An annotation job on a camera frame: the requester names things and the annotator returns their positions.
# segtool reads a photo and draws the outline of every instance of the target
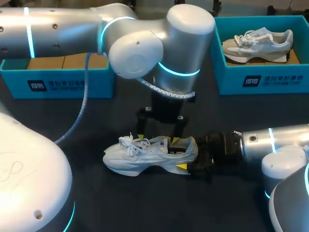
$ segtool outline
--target white shoelace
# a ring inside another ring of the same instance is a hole
[[[136,142],[140,143],[140,147],[134,145]],[[130,157],[138,156],[139,152],[146,153],[143,148],[151,145],[148,139],[143,139],[142,141],[140,139],[133,139],[133,135],[131,133],[130,136],[120,137],[119,143],[127,147],[127,155]]]
[[[254,30],[247,31],[244,35],[237,36],[235,35],[235,41],[238,44],[238,46],[241,46],[243,44],[257,44],[258,41],[255,39],[255,37],[248,35],[249,33],[253,32]]]

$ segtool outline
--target cyan cardboard box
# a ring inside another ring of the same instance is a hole
[[[211,61],[221,95],[309,92],[309,24],[303,16],[217,17],[215,20]],[[300,64],[228,66],[221,43],[263,27],[272,32],[292,30],[293,49]]]
[[[88,97],[112,98],[114,72],[107,60],[96,56],[89,62]],[[77,99],[84,96],[84,58],[8,59],[0,73],[15,99]]]

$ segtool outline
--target shoe tongue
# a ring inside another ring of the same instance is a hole
[[[265,34],[268,34],[268,33],[269,33],[269,30],[267,30],[266,28],[261,28],[259,30],[255,30],[255,31],[249,33],[249,35],[258,37],[258,36],[262,36],[262,35],[265,35]]]
[[[168,139],[163,139],[161,141],[156,142],[155,144],[153,144],[153,146],[156,146],[160,149],[160,151],[162,151],[163,153],[168,153]]]

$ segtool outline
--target sneaker sole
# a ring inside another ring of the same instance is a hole
[[[289,56],[289,53],[282,55],[264,55],[264,56],[252,56],[252,57],[235,57],[231,55],[224,54],[227,58],[231,59],[232,61],[235,61],[240,64],[247,63],[252,58],[262,58],[270,62],[275,63],[286,63],[288,61],[287,57]]]
[[[147,168],[145,169],[141,169],[140,171],[121,171],[121,170],[117,170],[117,169],[113,169],[110,168],[109,166],[105,165],[106,167],[108,167],[108,169],[112,170],[115,173],[118,173],[120,175],[126,175],[126,176],[138,176],[139,174],[141,174],[143,171],[145,171]],[[178,168],[177,166],[171,166],[171,165],[159,165],[159,167],[162,167],[163,169],[165,169],[166,171],[168,171],[169,173],[174,173],[174,174],[179,174],[179,175],[189,175],[189,173],[181,168]]]

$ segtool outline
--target white sneaker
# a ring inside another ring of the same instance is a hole
[[[150,166],[161,166],[170,173],[188,174],[177,167],[193,161],[198,147],[193,137],[179,139],[171,144],[170,138],[159,136],[150,140],[120,137],[119,143],[105,151],[103,162],[112,171],[128,176],[137,176]]]
[[[272,62],[285,63],[293,45],[293,32],[274,33],[266,28],[250,30],[245,35],[222,43],[224,55],[238,63],[258,57]]]

